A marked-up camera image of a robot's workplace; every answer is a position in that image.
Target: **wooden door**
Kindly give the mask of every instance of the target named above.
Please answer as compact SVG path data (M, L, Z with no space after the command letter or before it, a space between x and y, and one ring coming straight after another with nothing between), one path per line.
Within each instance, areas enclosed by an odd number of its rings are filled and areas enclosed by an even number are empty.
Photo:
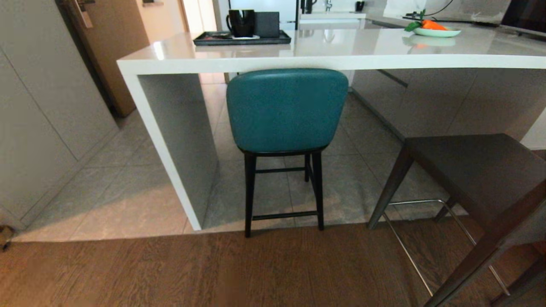
M149 45L134 0L61 0L116 112L125 117L134 101L116 60Z

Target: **white countertop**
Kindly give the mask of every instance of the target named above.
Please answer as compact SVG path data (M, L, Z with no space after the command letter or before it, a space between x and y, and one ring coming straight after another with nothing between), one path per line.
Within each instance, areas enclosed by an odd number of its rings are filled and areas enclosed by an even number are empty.
M311 14L301 14L301 20L307 19L365 19L366 13L353 11L318 11Z
M403 29L286 31L289 45L196 47L181 33L118 60L123 74L245 72L268 68L536 68L546 69L546 42L468 26L454 38Z

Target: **teal bar stool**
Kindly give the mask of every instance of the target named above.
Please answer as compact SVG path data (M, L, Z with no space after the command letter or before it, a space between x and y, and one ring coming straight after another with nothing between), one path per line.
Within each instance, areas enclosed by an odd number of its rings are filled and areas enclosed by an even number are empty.
M347 89L345 75L329 69L261 70L228 84L233 138L245 155L245 237L256 220L316 215L318 228L324 229L321 153L334 137ZM257 157L296 155L305 157L303 167L256 170ZM253 216L256 174L294 171L311 179L317 210Z

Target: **cabinet door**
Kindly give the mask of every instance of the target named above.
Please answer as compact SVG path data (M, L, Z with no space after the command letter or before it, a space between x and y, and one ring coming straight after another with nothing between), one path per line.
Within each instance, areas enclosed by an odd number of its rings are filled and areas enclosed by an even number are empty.
M397 128L405 137L445 135L477 70L442 68L409 69L408 72L412 77L394 119Z
M357 70L354 73L353 90L398 129L394 116L406 91L404 85L377 70Z
M3 2L0 37L0 48L77 159L115 127L55 1Z
M448 134L506 133L521 140L546 107L546 71L480 69Z
M0 93L0 205L20 219L76 159L1 49Z

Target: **plate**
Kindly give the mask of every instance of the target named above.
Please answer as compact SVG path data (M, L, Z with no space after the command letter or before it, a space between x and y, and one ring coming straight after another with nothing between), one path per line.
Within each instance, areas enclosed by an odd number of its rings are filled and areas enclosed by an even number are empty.
M417 35L430 36L430 37L454 37L459 35L459 33L461 33L461 30L456 28L446 27L446 29L448 29L449 31L416 28L413 30L413 32Z
M252 37L232 37L233 39L259 39L260 37L257 35L253 35Z

